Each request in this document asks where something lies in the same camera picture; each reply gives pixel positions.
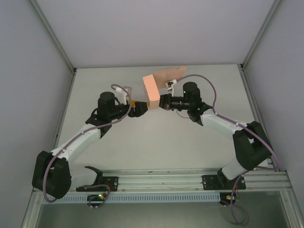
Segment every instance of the black clamp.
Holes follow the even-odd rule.
[[[117,191],[118,189],[118,177],[104,177],[103,172],[97,168],[94,168],[92,166],[85,166],[85,168],[93,170],[97,173],[96,179],[94,183],[91,186],[104,184],[110,187],[111,191]],[[108,191],[107,187],[96,187],[96,188],[86,188],[86,187],[78,187],[76,188],[76,191],[79,192],[90,192],[90,191],[99,191],[99,192],[105,192]]]
[[[222,169],[218,171],[217,175],[203,175],[202,183],[204,190],[232,190],[238,177],[233,180],[228,180]],[[241,177],[237,183],[237,188],[240,190],[246,189],[244,177]]]
[[[140,117],[148,111],[146,102],[136,101],[135,107],[132,107],[129,112],[129,117]]]

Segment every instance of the black mounting bracket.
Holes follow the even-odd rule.
[[[95,203],[91,202],[90,204],[87,203],[87,205],[92,206],[92,207],[99,206],[104,201],[104,199],[99,198],[98,195],[88,195],[86,198],[86,201],[90,201],[90,199],[93,199],[92,201]]]
[[[224,185],[219,182],[218,175],[203,175],[203,188],[204,190],[232,190],[233,185],[236,182],[237,177],[233,180],[227,181]],[[237,183],[237,188],[239,190],[246,189],[246,184],[244,177],[241,177]]]
[[[92,166],[86,166],[87,169],[91,169],[94,172],[97,173],[97,177],[95,182],[92,184],[92,186],[94,185],[100,185],[100,184],[105,184],[108,185],[110,187],[111,191],[117,191],[118,189],[118,177],[104,177],[103,176],[103,172],[99,169],[96,169]],[[105,192],[108,191],[107,187],[97,187],[97,188],[85,188],[85,187],[78,187],[76,188],[76,191],[79,192],[92,192],[92,191],[98,191],[98,192]]]
[[[231,196],[231,192],[220,192],[219,197],[220,197],[220,204],[221,205],[229,205],[230,204],[230,199],[227,199],[227,196]]]

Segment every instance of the white table surface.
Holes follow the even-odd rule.
[[[80,130],[97,107],[99,95],[112,91],[111,84],[131,86],[133,99],[146,101],[142,77],[170,67],[78,69],[59,145]],[[219,113],[247,123],[254,120],[237,65],[188,66],[188,74],[201,74],[212,81],[218,93],[216,110]],[[202,78],[181,81],[175,86],[175,95],[182,96],[182,85],[187,81],[196,82],[202,100],[212,104],[213,91]],[[187,116],[187,113],[183,111],[181,115]],[[91,165],[101,170],[221,168],[233,157],[232,137],[226,138],[179,117],[176,112],[158,108],[113,125],[73,166]]]

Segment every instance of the white ceiling panel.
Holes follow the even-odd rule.
[[[273,0],[37,0],[75,67],[242,63]]]

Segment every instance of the cardboard piece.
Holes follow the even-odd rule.
[[[154,76],[148,75],[142,79],[150,101],[150,109],[158,108],[161,96],[158,92]]]
[[[153,76],[158,89],[162,89],[166,87],[167,81],[172,81],[174,79],[179,79],[184,77],[186,73],[187,67],[180,66],[179,68],[170,68],[165,70],[156,71]]]

